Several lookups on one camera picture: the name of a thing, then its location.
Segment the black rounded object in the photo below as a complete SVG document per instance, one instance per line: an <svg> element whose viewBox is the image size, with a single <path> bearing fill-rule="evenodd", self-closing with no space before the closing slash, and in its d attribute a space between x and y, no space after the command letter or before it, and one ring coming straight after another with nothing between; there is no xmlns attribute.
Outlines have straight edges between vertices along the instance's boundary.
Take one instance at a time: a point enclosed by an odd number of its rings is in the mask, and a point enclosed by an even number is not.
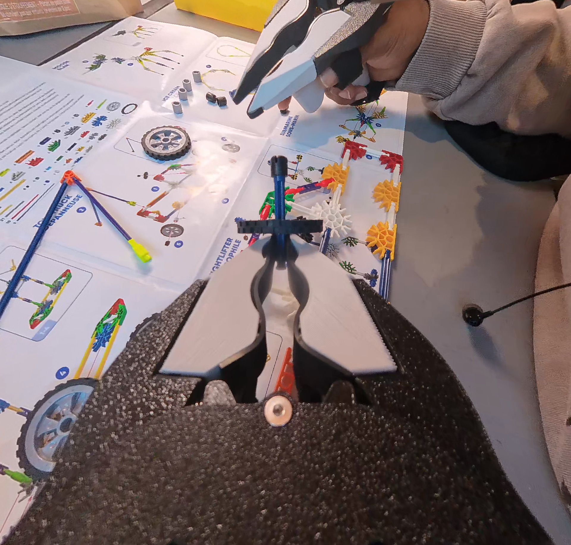
<svg viewBox="0 0 571 545"><path fill-rule="evenodd" d="M493 122L475 126L446 120L444 126L475 163L497 177L535 182L570 174L570 140L560 135L516 135Z"/></svg>

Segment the blue rod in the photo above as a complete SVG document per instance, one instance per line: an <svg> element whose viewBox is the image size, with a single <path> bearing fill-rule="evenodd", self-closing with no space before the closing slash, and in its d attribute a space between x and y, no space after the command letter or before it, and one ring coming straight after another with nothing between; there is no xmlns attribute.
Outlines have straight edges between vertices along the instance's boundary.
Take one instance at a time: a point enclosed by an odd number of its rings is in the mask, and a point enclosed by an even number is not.
<svg viewBox="0 0 571 545"><path fill-rule="evenodd" d="M274 207L275 207L275 223L285 220L285 177L274 177ZM287 246L285 234L273 234L275 239L275 253L277 258L277 269L284 270L286 268Z"/></svg>

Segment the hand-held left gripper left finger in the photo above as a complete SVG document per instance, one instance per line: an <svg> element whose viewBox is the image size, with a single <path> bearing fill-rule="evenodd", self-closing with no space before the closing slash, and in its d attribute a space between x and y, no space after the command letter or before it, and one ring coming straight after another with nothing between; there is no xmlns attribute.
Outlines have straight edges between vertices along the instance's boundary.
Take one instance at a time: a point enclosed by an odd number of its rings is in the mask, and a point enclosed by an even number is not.
<svg viewBox="0 0 571 545"><path fill-rule="evenodd" d="M261 238L215 272L167 349L160 372L223 380L237 401L256 401L266 364L262 303L271 287L273 239Z"/></svg>

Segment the colourful construction toy model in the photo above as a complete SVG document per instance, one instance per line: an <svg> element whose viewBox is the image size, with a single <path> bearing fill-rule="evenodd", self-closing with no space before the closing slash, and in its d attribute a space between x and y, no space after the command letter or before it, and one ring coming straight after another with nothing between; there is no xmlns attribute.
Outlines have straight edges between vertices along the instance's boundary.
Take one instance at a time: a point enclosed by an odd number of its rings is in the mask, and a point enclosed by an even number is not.
<svg viewBox="0 0 571 545"><path fill-rule="evenodd" d="M258 172L269 176L270 159L281 151L288 164L287 218L322 220L321 233L304 239L388 300L403 157L344 137L338 141L338 157L271 145Z"/></svg>

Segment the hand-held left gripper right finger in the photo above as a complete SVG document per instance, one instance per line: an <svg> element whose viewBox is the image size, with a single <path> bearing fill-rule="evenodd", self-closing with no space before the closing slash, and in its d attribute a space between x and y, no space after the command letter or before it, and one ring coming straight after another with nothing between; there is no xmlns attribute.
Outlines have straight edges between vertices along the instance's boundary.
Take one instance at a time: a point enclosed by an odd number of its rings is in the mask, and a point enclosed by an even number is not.
<svg viewBox="0 0 571 545"><path fill-rule="evenodd" d="M322 401L338 380L397 371L357 284L318 249L288 243L289 287L299 303L294 320L294 374L300 401Z"/></svg>

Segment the printed instruction sheet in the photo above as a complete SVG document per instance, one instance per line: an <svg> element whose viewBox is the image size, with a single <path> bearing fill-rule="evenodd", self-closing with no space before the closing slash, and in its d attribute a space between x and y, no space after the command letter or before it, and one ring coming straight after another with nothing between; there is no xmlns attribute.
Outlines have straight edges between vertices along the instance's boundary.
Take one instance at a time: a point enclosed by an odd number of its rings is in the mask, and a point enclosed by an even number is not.
<svg viewBox="0 0 571 545"><path fill-rule="evenodd" d="M405 93L314 114L292 101L254 120L232 101L254 45L203 30L127 18L47 65L1 58L1 297L61 187L74 172L152 260L143 263L76 184L68 187L1 316L1 541L43 488L17 441L46 393L104 377L160 312L255 240L235 218L265 218L273 182L258 172L271 145L340 156L339 137L402 154ZM192 72L202 73L196 84ZM175 114L182 79L192 92ZM206 100L225 96L227 106ZM147 156L141 138L180 126L190 151Z"/></svg>

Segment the blue rod V-shaped assembly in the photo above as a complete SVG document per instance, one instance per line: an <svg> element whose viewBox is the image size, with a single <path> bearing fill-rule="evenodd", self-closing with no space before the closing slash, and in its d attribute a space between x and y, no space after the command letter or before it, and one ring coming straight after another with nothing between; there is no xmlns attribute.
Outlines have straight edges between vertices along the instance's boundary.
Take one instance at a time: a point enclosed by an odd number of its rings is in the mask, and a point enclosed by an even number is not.
<svg viewBox="0 0 571 545"><path fill-rule="evenodd" d="M25 271L32 260L32 256L39 247L43 237L45 236L48 228L51 225L51 221L54 217L58 204L62 200L64 194L68 190L68 187L72 184L76 184L79 189L84 193L84 195L91 201L91 203L96 206L97 209L109 220L109 222L117 229L119 234L124 237L127 243L132 248L135 255L143 262L148 263L152 260L152 257L148 250L139 242L135 241L130 234L119 224L119 222L104 208L104 206L90 193L86 186L82 183L81 179L71 170L67 170L60 180L61 187L59 188L56 196L54 197L50 207L44 218L41 220L37 231L28 245L23 258L21 259L18 267L16 268L15 274L10 279L6 290L1 298L1 316L3 316L6 307L12 298L15 297L15 292L19 281L24 277Z"/></svg>

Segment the cardboard toy box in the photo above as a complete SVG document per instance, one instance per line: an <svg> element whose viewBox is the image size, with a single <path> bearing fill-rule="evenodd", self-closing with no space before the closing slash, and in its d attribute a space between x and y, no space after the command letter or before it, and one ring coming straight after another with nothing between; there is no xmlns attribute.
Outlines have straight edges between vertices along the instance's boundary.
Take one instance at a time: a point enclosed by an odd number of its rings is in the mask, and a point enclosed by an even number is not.
<svg viewBox="0 0 571 545"><path fill-rule="evenodd" d="M140 0L1 0L1 36L121 20L142 10Z"/></svg>

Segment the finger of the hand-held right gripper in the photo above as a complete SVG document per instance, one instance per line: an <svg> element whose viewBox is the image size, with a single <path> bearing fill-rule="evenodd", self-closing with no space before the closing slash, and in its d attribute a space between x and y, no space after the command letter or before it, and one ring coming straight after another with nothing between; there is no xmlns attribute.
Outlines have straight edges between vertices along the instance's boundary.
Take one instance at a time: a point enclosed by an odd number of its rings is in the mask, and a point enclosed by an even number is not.
<svg viewBox="0 0 571 545"><path fill-rule="evenodd" d="M277 0L234 93L241 103L292 47L304 40L316 16L315 0Z"/></svg>
<svg viewBox="0 0 571 545"><path fill-rule="evenodd" d="M322 105L324 87L313 59L296 61L292 57L284 57L261 80L247 114L257 117L288 97L294 97L307 113L316 112Z"/></svg>

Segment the grey desk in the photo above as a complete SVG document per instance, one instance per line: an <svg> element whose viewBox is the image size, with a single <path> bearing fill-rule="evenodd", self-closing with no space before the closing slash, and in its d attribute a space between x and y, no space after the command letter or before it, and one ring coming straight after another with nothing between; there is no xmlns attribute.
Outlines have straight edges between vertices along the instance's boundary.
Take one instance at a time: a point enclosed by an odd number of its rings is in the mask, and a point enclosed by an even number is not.
<svg viewBox="0 0 571 545"><path fill-rule="evenodd" d="M495 307L533 289L553 195L502 181L450 141L407 96L390 301L444 355L472 397L516 487L558 544L570 521L544 454L532 355L532 306L469 330L468 302Z"/></svg>

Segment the person's right hand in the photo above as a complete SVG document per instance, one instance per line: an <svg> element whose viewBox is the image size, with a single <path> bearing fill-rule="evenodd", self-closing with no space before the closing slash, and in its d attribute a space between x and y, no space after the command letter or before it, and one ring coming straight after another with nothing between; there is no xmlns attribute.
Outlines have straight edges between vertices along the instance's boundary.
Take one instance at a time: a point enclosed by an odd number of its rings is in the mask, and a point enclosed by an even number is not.
<svg viewBox="0 0 571 545"><path fill-rule="evenodd" d="M427 0L403 0L392 5L382 26L360 49L371 82L401 78L424 38L429 14Z"/></svg>

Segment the small black toy wheel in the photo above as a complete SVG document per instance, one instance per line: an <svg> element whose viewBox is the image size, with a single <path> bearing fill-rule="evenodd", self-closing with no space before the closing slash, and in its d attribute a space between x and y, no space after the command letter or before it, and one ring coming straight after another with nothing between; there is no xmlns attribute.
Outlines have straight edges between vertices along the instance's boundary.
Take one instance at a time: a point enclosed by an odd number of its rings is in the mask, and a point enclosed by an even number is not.
<svg viewBox="0 0 571 545"><path fill-rule="evenodd" d="M46 479L53 471L97 382L79 378L59 384L28 413L17 441L17 457L25 475L34 482Z"/></svg>
<svg viewBox="0 0 571 545"><path fill-rule="evenodd" d="M185 156L191 149L188 132L180 126L159 126L141 138L143 151L157 161L172 161Z"/></svg>
<svg viewBox="0 0 571 545"><path fill-rule="evenodd" d="M312 234L323 230L322 220L307 219L271 219L271 220L244 220L235 218L236 227L240 234Z"/></svg>

